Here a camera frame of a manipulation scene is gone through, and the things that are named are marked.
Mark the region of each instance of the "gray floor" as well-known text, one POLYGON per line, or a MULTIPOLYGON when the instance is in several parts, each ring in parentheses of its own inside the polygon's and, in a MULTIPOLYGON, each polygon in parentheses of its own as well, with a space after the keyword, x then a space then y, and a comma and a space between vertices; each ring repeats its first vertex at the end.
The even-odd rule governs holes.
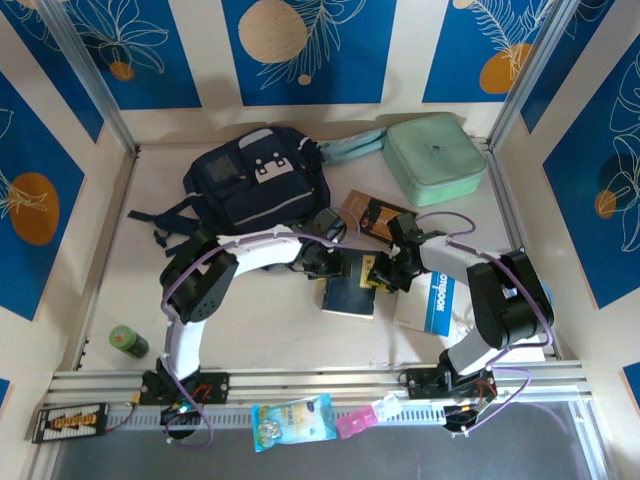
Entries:
POLYGON ((546 407, 557 415, 532 405, 512 405, 468 439, 452 439, 442 427, 377 427, 349 440, 278 446, 261 454, 253 451, 249 430, 218 431, 214 444, 201 451, 169 446, 156 431, 114 431, 67 442, 54 478, 590 478, 566 404, 546 407))

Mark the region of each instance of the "blue snack package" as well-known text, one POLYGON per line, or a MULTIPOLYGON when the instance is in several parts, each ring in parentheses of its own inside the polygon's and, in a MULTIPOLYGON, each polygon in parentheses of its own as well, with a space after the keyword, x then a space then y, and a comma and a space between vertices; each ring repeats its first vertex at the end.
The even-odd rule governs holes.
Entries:
POLYGON ((292 445, 338 438, 328 393, 272 407, 254 405, 251 423, 256 452, 279 443, 292 445))

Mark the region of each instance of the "backpack pocket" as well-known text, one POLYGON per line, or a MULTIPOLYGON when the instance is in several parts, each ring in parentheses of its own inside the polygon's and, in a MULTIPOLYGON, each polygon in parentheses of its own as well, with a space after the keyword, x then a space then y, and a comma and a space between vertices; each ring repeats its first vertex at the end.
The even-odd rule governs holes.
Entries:
POLYGON ((292 171, 234 195, 224 202, 227 216, 239 233, 294 223, 313 213, 316 192, 306 176, 292 171))
POLYGON ((198 158, 191 174, 200 192, 224 200, 240 190, 249 188, 253 181, 232 146, 217 148, 198 158))

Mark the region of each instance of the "book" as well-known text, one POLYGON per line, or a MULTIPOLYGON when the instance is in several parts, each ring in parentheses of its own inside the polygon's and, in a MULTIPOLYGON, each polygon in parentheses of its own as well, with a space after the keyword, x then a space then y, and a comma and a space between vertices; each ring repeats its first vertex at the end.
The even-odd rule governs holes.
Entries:
MULTIPOLYGON (((385 202, 358 190, 351 190, 342 206, 351 211, 358 219, 360 233, 387 245, 392 243, 387 222, 402 213, 408 212, 413 214, 414 217, 417 215, 416 212, 385 202)), ((347 223, 350 230, 355 229, 356 226, 349 215, 342 212, 340 216, 347 223)))
MULTIPOLYGON (((393 323, 448 337, 456 290, 456 281, 444 273, 431 272, 415 278, 409 292, 398 294, 393 323)), ((465 300, 468 295, 464 297, 458 300, 465 300)))
POLYGON ((372 319, 376 289, 367 284, 367 275, 373 267, 375 252, 352 249, 342 252, 350 263, 348 274, 327 279, 322 310, 372 319))

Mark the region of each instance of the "blue poster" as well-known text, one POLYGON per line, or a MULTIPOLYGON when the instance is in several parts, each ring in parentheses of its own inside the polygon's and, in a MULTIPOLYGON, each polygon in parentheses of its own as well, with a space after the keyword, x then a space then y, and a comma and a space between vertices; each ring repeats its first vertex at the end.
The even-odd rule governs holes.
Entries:
MULTIPOLYGON (((67 0, 61 5, 121 109, 202 106, 168 0, 67 0)), ((37 14, 18 23, 17 30, 38 32, 37 49, 57 50, 37 14)), ((52 80, 64 62, 59 55, 51 65, 40 62, 52 80)))
POLYGON ((380 103, 396 0, 223 0, 242 102, 380 103))
POLYGON ((600 308, 640 286, 640 36, 544 163, 600 308))
POLYGON ((578 5, 522 107, 522 118, 529 132, 533 132, 614 1, 582 0, 578 5))
POLYGON ((501 102, 553 0, 451 0, 425 103, 501 102))
POLYGON ((631 387, 631 393, 635 398, 636 405, 638 405, 638 408, 640 408, 640 362, 634 363, 633 365, 628 365, 622 370, 627 377, 627 381, 629 382, 629 386, 631 387))
POLYGON ((33 320, 83 178, 0 74, 0 307, 33 320))
POLYGON ((0 378, 0 408, 2 408, 2 404, 4 403, 4 399, 7 396, 8 391, 9 391, 9 380, 0 378))
POLYGON ((80 124, 96 142, 104 120, 84 87, 66 61, 58 44, 42 23, 38 13, 27 5, 31 2, 0 0, 0 10, 5 14, 16 33, 27 46, 51 83, 69 105, 80 124))

